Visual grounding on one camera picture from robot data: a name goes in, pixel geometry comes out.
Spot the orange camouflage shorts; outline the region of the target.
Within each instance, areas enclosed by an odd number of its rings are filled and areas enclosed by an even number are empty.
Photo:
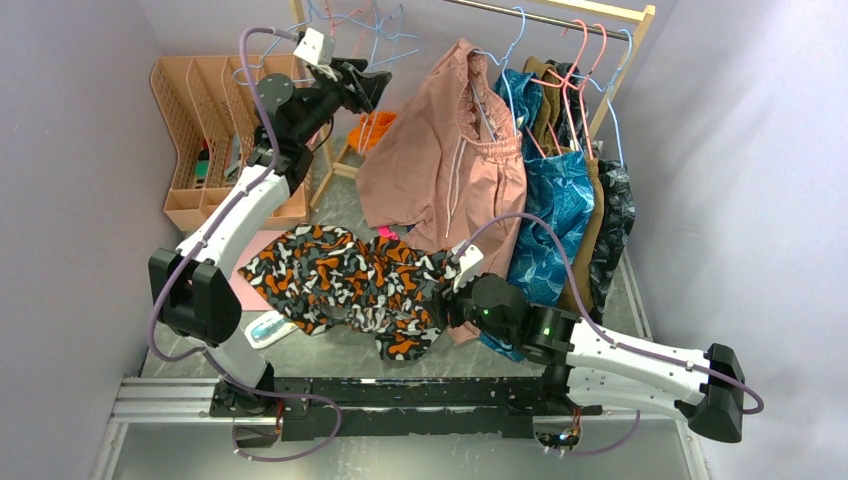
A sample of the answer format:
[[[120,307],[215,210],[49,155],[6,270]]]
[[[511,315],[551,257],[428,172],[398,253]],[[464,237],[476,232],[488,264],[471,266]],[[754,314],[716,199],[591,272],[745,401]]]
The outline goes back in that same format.
[[[448,249],[428,253],[401,240],[365,241],[343,227],[298,224],[238,273],[309,336],[346,326],[373,335],[381,359],[415,361],[443,332],[425,302],[458,265]]]

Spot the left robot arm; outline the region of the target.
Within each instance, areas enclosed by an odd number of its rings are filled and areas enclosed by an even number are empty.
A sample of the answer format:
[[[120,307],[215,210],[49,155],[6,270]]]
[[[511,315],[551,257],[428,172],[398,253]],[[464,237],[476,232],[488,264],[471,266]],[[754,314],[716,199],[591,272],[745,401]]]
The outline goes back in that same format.
[[[271,215],[306,179],[314,154],[308,142],[335,113],[370,113],[392,75],[369,72],[364,59],[333,58],[310,66],[313,82],[297,87],[283,73],[245,81],[259,125],[258,140],[238,181],[224,202],[174,250],[157,249],[148,261],[154,306],[148,346],[155,328],[167,326],[188,338],[194,352],[218,367],[225,397],[244,415],[261,416],[279,402],[273,367],[243,336],[242,307],[228,278],[241,252]]]

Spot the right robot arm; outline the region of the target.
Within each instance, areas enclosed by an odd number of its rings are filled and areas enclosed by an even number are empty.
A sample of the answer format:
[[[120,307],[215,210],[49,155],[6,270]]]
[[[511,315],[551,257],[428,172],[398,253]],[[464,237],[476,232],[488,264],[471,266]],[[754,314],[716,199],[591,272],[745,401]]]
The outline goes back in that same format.
[[[742,439],[745,377],[735,351],[680,349],[610,331],[576,313],[534,304],[493,274],[439,285],[428,305],[439,327],[466,322],[508,354],[544,366],[550,413],[615,405],[663,413],[707,439]]]

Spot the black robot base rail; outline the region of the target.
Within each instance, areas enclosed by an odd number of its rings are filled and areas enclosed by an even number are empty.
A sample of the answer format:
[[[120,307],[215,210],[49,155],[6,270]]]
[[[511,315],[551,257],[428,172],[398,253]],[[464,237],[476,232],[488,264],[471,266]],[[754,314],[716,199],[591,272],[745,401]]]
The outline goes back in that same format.
[[[535,421],[569,420],[576,404],[534,377],[278,377],[284,399],[246,394],[226,382],[209,414],[239,421],[280,418],[285,441],[340,437],[499,434],[531,439]]]

